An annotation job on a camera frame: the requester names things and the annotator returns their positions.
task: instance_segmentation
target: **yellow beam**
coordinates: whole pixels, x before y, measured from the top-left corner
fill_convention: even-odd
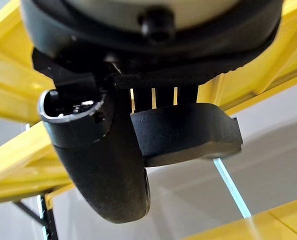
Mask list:
[[[290,39],[288,44],[284,47],[278,57],[272,62],[272,66],[269,68],[268,72],[264,74],[264,77],[260,80],[258,86],[254,89],[254,94],[259,95],[270,86],[279,73],[287,65],[287,63],[292,59],[295,52],[297,51],[297,31]]]
[[[70,183],[68,185],[60,187],[60,188],[46,194],[45,195],[46,208],[52,209],[53,208],[53,198],[65,193],[66,191],[72,190],[73,188],[75,188],[75,185],[73,183]]]
[[[54,152],[42,122],[0,147],[0,180],[23,168],[32,160]]]
[[[267,212],[190,236],[186,240],[297,240],[297,234]]]
[[[20,183],[0,183],[0,199],[14,198],[18,196],[27,195],[29,193],[51,191],[54,186],[67,185],[71,181],[69,178],[55,178],[43,181],[28,181]]]
[[[220,105],[220,102],[221,102],[221,99],[223,96],[223,92],[225,89],[224,78],[225,78],[225,74],[222,73],[212,80],[213,91],[212,91],[211,103],[218,105],[218,106]]]
[[[284,83],[282,83],[282,84],[280,84],[280,85],[278,85],[278,86],[276,86],[276,87],[274,87],[274,88],[272,88],[272,89],[270,89],[270,90],[268,90],[266,92],[261,93],[260,95],[257,95],[255,97],[249,99],[249,100],[246,100],[246,101],[244,101],[244,102],[242,102],[242,103],[240,103],[240,104],[226,110],[225,112],[226,112],[226,114],[231,116],[231,115],[233,115],[233,114],[235,114],[237,112],[240,112],[240,111],[242,111],[242,110],[244,110],[246,108],[249,108],[249,107],[251,107],[251,106],[253,106],[253,105],[255,105],[255,104],[257,104],[257,103],[259,103],[259,102],[261,102],[261,101],[263,101],[263,100],[265,100],[267,98],[269,98],[269,97],[272,97],[275,94],[278,94],[278,93],[280,93],[280,92],[282,92],[282,91],[284,91],[284,90],[286,90],[286,89],[288,89],[288,88],[290,88],[292,86],[295,86],[296,84],[297,84],[297,77],[295,77],[295,78],[293,78],[291,80],[288,80],[287,82],[284,82]]]
[[[297,0],[285,0],[282,9],[282,25],[297,20]]]
[[[11,0],[0,10],[0,39],[21,22],[20,1]]]

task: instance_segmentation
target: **yellow metal frame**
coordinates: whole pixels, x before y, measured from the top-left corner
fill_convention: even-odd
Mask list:
[[[185,240],[297,240],[297,200]]]
[[[40,193],[52,197],[73,187],[36,110],[53,82],[32,70],[32,43],[21,21],[19,0],[0,11],[0,117],[35,124],[0,147],[0,202]],[[297,0],[286,0],[276,40],[235,71],[199,86],[198,102],[214,103],[233,115],[297,84]]]

